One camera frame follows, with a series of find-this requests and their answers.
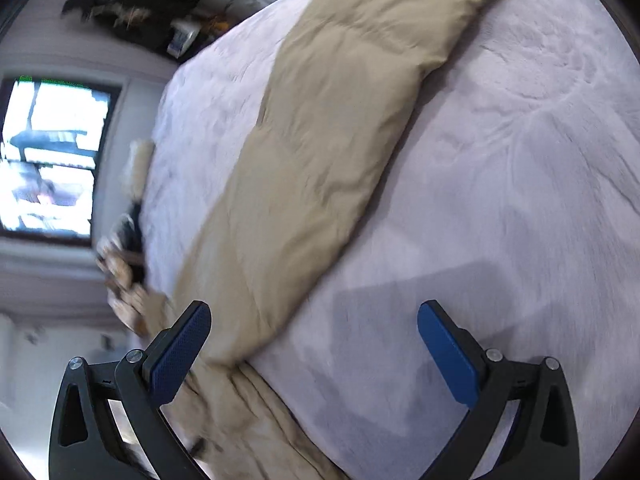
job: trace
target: blue gripper pad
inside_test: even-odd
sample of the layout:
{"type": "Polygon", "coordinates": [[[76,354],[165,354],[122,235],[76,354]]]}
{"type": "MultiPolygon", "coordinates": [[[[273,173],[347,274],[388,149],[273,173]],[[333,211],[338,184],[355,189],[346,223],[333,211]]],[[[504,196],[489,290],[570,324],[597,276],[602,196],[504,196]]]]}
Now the blue gripper pad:
{"type": "Polygon", "coordinates": [[[149,373],[149,397],[156,408],[174,400],[210,330],[211,311],[200,303],[149,373]]]}
{"type": "Polygon", "coordinates": [[[421,304],[418,310],[418,332],[453,397],[473,408],[479,395],[478,372],[428,303],[421,304]]]}

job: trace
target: fuzzy white bedspread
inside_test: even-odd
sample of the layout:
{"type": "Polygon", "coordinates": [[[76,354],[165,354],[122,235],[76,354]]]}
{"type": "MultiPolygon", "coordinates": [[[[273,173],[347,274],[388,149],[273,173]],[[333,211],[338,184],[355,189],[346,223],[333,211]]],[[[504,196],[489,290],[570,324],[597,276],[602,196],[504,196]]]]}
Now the fuzzy white bedspread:
{"type": "MultiPolygon", "coordinates": [[[[308,2],[273,4],[169,83],[142,216],[155,288],[171,293],[308,2]]],[[[464,415],[417,333],[423,300],[508,358],[560,359],[583,478],[640,405],[638,62],[598,0],[499,0],[471,29],[359,234],[252,359],[353,479],[418,478],[464,415]]]]}

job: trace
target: window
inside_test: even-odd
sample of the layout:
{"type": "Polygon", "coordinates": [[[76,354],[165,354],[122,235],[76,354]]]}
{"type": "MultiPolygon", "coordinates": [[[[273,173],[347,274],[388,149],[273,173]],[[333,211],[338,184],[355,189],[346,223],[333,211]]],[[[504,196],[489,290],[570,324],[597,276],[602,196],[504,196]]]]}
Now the window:
{"type": "Polygon", "coordinates": [[[100,149],[119,92],[30,76],[2,81],[3,235],[91,244],[100,149]]]}

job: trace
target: dark window frame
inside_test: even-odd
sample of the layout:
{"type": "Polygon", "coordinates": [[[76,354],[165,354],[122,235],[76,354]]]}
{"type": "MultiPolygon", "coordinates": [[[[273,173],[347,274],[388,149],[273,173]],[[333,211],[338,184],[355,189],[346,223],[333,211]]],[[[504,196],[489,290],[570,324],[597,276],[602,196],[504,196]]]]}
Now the dark window frame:
{"type": "MultiPolygon", "coordinates": [[[[25,74],[19,75],[7,75],[0,80],[0,142],[4,142],[2,138],[2,131],[4,130],[4,119],[6,117],[6,113],[9,107],[9,99],[11,98],[12,91],[14,89],[14,83],[18,81],[21,76],[25,76],[25,74]]],[[[98,183],[98,174],[100,171],[100,165],[102,162],[102,153],[104,151],[104,145],[109,134],[111,121],[113,120],[113,115],[116,110],[116,106],[118,104],[118,100],[120,98],[120,94],[122,93],[122,86],[117,86],[114,84],[105,84],[101,82],[96,82],[92,80],[84,80],[77,78],[69,78],[64,75],[62,76],[35,76],[29,75],[33,82],[51,82],[52,80],[58,80],[61,82],[65,82],[71,85],[80,85],[91,90],[95,90],[98,92],[104,92],[109,94],[109,108],[107,110],[107,115],[104,118],[104,123],[102,125],[102,133],[100,134],[100,145],[98,147],[98,155],[95,157],[95,167],[93,169],[86,168],[87,171],[91,171],[94,175],[94,191],[92,193],[92,211],[91,211],[91,219],[90,219],[90,233],[89,237],[73,237],[73,236],[60,236],[60,235],[48,235],[47,233],[35,233],[35,232],[25,232],[25,231],[11,231],[5,229],[0,222],[0,237],[9,238],[13,240],[25,240],[30,242],[40,242],[47,244],[55,244],[55,245],[64,245],[64,246],[75,246],[75,247],[86,247],[90,248],[94,241],[95,237],[95,223],[94,223],[94,211],[95,211],[95,190],[98,183]]],[[[65,167],[64,164],[52,164],[52,166],[61,166],[65,167]]]]}

